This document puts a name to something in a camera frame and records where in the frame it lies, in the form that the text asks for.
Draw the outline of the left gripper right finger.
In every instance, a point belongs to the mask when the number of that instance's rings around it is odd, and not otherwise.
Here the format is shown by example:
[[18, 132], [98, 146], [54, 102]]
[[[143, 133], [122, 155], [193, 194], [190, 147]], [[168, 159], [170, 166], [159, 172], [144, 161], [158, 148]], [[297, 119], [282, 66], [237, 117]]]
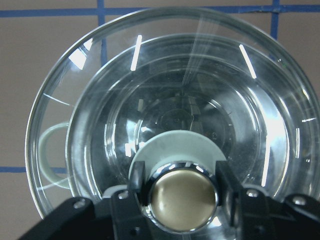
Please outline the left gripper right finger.
[[217, 161], [218, 205], [237, 240], [318, 240], [320, 203], [301, 193], [277, 201], [256, 186], [243, 186], [226, 161]]

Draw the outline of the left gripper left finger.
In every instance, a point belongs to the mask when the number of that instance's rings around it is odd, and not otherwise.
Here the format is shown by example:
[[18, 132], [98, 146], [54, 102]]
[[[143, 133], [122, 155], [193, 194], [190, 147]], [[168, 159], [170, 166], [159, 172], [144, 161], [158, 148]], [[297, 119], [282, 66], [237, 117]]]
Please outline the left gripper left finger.
[[22, 240], [151, 240], [147, 218], [142, 214], [145, 163], [136, 161], [125, 189], [112, 189], [97, 204], [85, 197], [61, 203], [23, 234]]

